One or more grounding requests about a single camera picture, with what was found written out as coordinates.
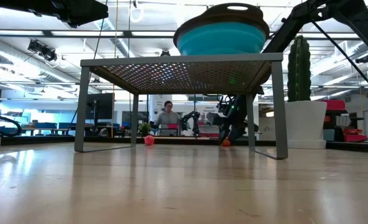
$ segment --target woman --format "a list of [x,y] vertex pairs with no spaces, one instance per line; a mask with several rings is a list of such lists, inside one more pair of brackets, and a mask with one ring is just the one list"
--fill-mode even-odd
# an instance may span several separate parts
[[165,110],[158,116],[158,119],[155,121],[154,126],[159,127],[161,125],[162,129],[160,130],[159,135],[161,136],[176,136],[177,129],[167,130],[168,124],[178,124],[180,122],[180,115],[178,113],[172,111],[173,103],[171,101],[165,102]]

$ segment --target floor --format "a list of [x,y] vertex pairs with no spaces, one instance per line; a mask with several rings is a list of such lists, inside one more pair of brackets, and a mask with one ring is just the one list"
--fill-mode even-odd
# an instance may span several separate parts
[[366,153],[292,149],[275,161],[246,147],[2,149],[0,223],[368,223]]

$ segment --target small plant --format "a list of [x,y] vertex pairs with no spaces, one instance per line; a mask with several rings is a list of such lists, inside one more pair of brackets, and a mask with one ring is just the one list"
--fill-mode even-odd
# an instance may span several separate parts
[[149,123],[142,123],[140,124],[139,129],[143,136],[147,136],[151,131],[151,125]]
[[288,63],[288,102],[311,100],[310,45],[303,36],[290,46]]

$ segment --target red ball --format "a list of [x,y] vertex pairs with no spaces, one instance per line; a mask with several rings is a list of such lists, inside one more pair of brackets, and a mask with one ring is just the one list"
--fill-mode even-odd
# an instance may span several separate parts
[[154,139],[154,137],[152,137],[152,136],[147,136],[147,137],[145,137],[145,139],[144,139],[144,143],[145,143],[145,145],[146,145],[146,146],[151,146],[151,145],[153,145],[153,144],[154,144],[154,141],[155,141],[155,139]]
[[223,143],[221,143],[221,146],[223,147],[229,147],[231,145],[231,143],[229,142],[228,139],[224,139]]

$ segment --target potted plant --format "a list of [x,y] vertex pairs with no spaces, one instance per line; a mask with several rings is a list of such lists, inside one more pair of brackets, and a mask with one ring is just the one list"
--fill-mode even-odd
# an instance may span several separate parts
[[151,125],[149,123],[141,123],[139,129],[142,137],[146,137],[151,131]]
[[326,103],[311,101],[310,45],[298,36],[290,47],[288,103],[285,104],[288,147],[324,149],[323,122]]

